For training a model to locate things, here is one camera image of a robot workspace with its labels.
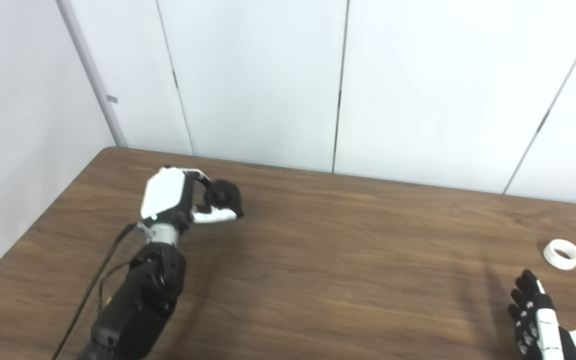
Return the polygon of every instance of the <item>black cable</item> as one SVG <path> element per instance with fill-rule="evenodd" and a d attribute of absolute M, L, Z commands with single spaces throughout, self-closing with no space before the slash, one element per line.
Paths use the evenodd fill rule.
<path fill-rule="evenodd" d="M 126 235 L 128 235 L 128 233 L 130 233 L 135 228 L 135 226 L 137 226 L 136 223 L 129 223 L 128 225 L 126 225 L 126 227 L 124 227 L 123 230 L 121 230 L 121 232 L 119 233 L 119 235 L 117 235 L 117 237 L 114 239 L 114 242 L 112 243 L 112 245 L 110 245 L 110 248 L 108 248 L 108 251 L 106 252 L 105 257 L 103 258 L 101 264 L 99 265 L 99 268 L 94 273 L 92 281 L 87 286 L 86 292 L 84 293 L 81 302 L 77 306 L 77 310 L 75 310 L 75 314 L 73 315 L 72 320 L 70 321 L 70 325 L 68 325 L 68 328 L 66 329 L 66 333 L 64 333 L 63 338 L 61 339 L 59 345 L 57 346 L 57 349 L 52 354 L 52 360 L 57 360 L 59 353 L 61 353 L 62 348 L 64 348 L 64 344 L 66 344 L 68 337 L 71 335 L 71 332 L 73 332 L 73 328 L 75 328 L 75 324 L 77 324 L 77 320 L 80 318 L 80 315 L 82 314 L 84 305 L 86 305 L 86 301 L 88 300 L 90 293 L 95 287 L 95 283 L 97 282 L 97 280 L 99 280 L 99 276 L 101 276 L 101 273 L 104 271 L 104 268 L 106 268 L 106 265 L 113 257 L 115 250 L 117 250 L 117 246 L 119 245 L 119 243 L 122 242 L 122 240 L 126 237 Z"/>
<path fill-rule="evenodd" d="M 112 267 L 112 269 L 109 269 L 105 275 L 101 278 L 101 280 L 99 281 L 99 296 L 98 299 L 96 301 L 96 315 L 99 316 L 101 314 L 101 311 L 103 310 L 103 300 L 104 300 L 104 283 L 106 282 L 106 280 L 108 278 L 110 278 L 111 275 L 113 275 L 116 271 L 118 271 L 119 269 L 125 267 L 126 265 L 130 264 L 130 261 L 124 261 L 119 265 L 116 265 L 114 267 Z"/>

